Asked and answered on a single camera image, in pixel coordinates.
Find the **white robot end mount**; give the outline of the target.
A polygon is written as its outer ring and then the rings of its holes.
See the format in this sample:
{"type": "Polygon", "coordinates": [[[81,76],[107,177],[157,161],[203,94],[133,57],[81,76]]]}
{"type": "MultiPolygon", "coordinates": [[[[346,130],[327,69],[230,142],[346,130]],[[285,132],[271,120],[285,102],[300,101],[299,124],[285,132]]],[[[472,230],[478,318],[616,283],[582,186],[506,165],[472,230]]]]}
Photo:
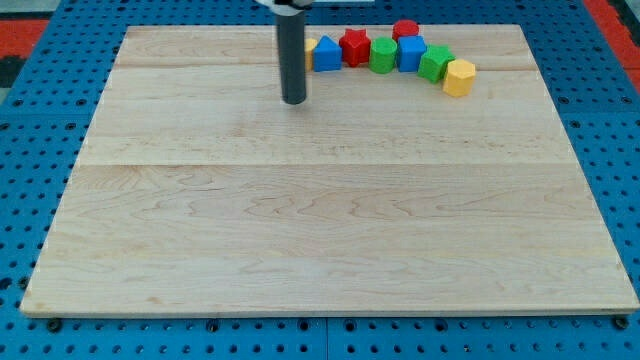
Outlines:
{"type": "Polygon", "coordinates": [[[271,11],[305,11],[311,7],[314,0],[255,0],[271,11]]]}

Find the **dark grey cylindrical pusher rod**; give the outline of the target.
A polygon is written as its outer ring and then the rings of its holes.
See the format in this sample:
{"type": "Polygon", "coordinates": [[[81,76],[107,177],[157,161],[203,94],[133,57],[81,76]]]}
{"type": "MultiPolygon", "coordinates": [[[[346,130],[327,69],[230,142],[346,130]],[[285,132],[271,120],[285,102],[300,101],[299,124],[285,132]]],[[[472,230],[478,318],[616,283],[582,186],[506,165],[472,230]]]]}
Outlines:
{"type": "Polygon", "coordinates": [[[276,36],[282,100],[298,105],[306,99],[305,13],[276,16],[276,36]]]}

